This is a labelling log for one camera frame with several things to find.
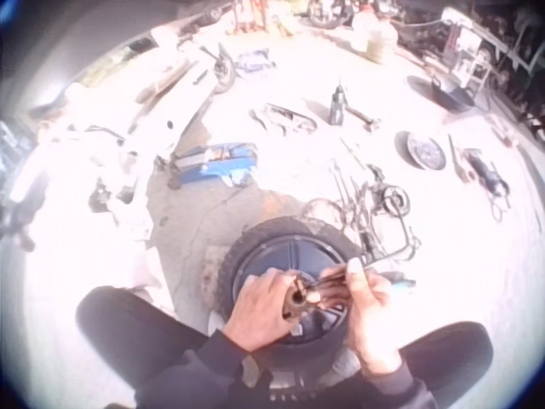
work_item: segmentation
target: black sleeve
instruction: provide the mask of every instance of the black sleeve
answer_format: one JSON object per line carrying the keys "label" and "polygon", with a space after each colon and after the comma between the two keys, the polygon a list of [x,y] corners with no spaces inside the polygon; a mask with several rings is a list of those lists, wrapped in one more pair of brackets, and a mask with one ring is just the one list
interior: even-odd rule
{"label": "black sleeve", "polygon": [[227,398],[229,385],[247,352],[216,331],[197,352],[159,373],[135,394],[139,409],[211,409]]}
{"label": "black sleeve", "polygon": [[413,378],[405,362],[394,373],[365,377],[363,382],[362,399],[375,409],[437,409],[426,384]]}

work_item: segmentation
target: fingernail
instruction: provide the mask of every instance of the fingernail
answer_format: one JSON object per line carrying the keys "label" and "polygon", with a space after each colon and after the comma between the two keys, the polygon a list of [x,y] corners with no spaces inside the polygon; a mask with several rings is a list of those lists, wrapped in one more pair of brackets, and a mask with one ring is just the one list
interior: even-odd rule
{"label": "fingernail", "polygon": [[364,266],[362,265],[359,258],[351,258],[348,261],[347,265],[347,272],[349,274],[363,274],[364,273]]}

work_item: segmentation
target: wheel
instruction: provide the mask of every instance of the wheel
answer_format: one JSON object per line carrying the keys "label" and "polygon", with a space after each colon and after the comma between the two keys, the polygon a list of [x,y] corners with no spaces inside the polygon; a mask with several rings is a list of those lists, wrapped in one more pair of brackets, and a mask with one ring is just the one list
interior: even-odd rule
{"label": "wheel", "polygon": [[340,26],[344,19],[333,15],[333,10],[324,15],[320,0],[311,0],[308,3],[308,19],[317,28],[332,30]]}
{"label": "wheel", "polygon": [[169,187],[170,190],[181,189],[181,183],[174,177],[170,178],[169,181],[167,181],[167,186]]}
{"label": "wheel", "polygon": [[[361,249],[341,231],[320,220],[284,216],[263,222],[243,233],[221,264],[215,294],[218,312],[229,319],[250,274],[261,275],[268,268],[296,269],[314,281],[324,268],[359,254]],[[346,308],[314,310],[301,320],[295,333],[253,356],[258,365],[273,373],[296,368],[295,381],[292,378],[292,384],[281,389],[304,395],[320,388],[318,379],[330,371],[346,335]]]}
{"label": "wheel", "polygon": [[212,24],[217,23],[223,16],[223,11],[221,8],[211,9],[204,13],[199,19],[198,24],[200,26],[211,26]]}
{"label": "wheel", "polygon": [[214,89],[215,94],[223,94],[232,88],[237,79],[237,72],[231,57],[220,53],[220,61],[214,64],[214,74],[218,78],[218,84]]}

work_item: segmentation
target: finger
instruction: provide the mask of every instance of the finger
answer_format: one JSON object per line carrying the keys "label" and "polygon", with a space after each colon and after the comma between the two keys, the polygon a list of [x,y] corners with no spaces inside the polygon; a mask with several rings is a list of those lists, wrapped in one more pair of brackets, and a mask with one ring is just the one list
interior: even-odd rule
{"label": "finger", "polygon": [[269,291],[285,297],[287,290],[291,287],[296,278],[296,275],[280,272],[273,278]]}
{"label": "finger", "polygon": [[280,270],[277,268],[269,268],[260,278],[259,278],[259,289],[260,291],[266,291],[269,292],[271,289],[271,285],[274,282],[274,279],[277,275],[281,273]]}
{"label": "finger", "polygon": [[368,274],[367,281],[369,282],[369,288],[371,288],[371,291],[373,291],[373,293],[388,293],[392,289],[392,283],[390,282],[390,280],[382,277],[380,274]]}
{"label": "finger", "polygon": [[353,258],[348,262],[347,285],[355,303],[362,304],[373,300],[374,296],[369,288],[364,266],[359,258]]}
{"label": "finger", "polygon": [[290,269],[284,273],[284,275],[289,275],[290,277],[296,277],[299,272],[297,270]]}
{"label": "finger", "polygon": [[246,279],[244,280],[244,284],[242,285],[242,289],[248,289],[252,283],[255,283],[257,281],[258,277],[256,275],[250,274]]}
{"label": "finger", "polygon": [[317,291],[309,291],[307,293],[307,302],[311,304],[318,304],[321,299],[322,299],[322,296]]}
{"label": "finger", "polygon": [[320,273],[320,278],[324,279],[326,277],[330,277],[331,275],[339,274],[342,271],[344,271],[346,268],[347,268],[346,264],[339,264],[337,266],[324,268],[322,272]]}
{"label": "finger", "polygon": [[325,301],[328,298],[344,298],[349,300],[350,299],[350,290],[348,290],[348,287],[344,286],[337,286],[328,288],[326,290],[321,290],[319,292],[320,300]]}

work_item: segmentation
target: cable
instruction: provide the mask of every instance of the cable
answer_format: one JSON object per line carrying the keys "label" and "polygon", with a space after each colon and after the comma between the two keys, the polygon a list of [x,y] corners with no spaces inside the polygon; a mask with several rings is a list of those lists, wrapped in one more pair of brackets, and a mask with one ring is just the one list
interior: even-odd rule
{"label": "cable", "polygon": [[396,20],[390,20],[390,22],[396,26],[401,26],[401,27],[426,27],[426,26],[433,26],[434,24],[438,24],[438,23],[445,23],[447,22],[448,20],[434,20],[434,21],[428,21],[426,23],[413,23],[413,24],[405,24],[405,23],[402,23],[401,21],[396,21]]}

